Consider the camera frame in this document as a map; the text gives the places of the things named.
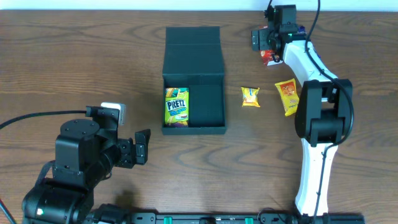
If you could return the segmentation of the red Hello Panda box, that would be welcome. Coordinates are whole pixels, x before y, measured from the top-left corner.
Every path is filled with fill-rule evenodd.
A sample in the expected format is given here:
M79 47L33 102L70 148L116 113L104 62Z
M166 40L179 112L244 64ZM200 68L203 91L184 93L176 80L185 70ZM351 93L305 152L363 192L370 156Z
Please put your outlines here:
M280 64L283 61L276 54L276 51L271 49L268 35L269 30L267 26L263 26L261 29L259 29L259 48L261 58L266 66Z

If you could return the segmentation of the green Pretz snack box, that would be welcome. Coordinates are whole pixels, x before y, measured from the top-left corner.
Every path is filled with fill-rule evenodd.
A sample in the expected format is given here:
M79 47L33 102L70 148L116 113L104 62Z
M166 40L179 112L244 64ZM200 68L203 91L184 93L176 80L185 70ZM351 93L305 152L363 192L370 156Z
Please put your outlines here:
M189 88L165 89L165 118L167 127L188 127Z

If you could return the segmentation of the black gift box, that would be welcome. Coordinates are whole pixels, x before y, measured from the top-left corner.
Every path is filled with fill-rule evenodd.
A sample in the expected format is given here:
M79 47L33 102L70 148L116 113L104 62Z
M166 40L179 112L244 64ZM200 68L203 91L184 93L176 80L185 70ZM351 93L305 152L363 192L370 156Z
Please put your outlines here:
M169 126L164 118L162 134L224 134L226 106L220 28L168 27L165 34L163 97L168 88L187 88L188 121L186 126Z

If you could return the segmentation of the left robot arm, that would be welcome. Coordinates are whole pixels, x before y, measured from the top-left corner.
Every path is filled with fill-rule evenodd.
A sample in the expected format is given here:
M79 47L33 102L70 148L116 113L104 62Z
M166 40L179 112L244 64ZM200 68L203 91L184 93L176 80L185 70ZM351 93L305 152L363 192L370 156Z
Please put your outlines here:
M113 167L131 169L148 158L150 129L120 139L124 108L87 106L84 119L62 124L55 160L46 163L22 201L23 223L130 223L128 211L111 204L94 209L94 189Z

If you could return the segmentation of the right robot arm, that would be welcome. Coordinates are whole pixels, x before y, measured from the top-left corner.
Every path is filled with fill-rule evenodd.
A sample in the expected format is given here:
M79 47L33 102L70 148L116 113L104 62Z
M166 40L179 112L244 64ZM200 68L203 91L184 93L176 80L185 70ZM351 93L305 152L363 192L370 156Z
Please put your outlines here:
M297 24L291 5L268 5L267 26L251 32L252 49L271 62L284 62L302 89L295 112L295 131L303 147L300 187L295 207L313 222L328 213L328 185L338 146L351 134L354 123L353 86L339 79L322 62L311 31Z

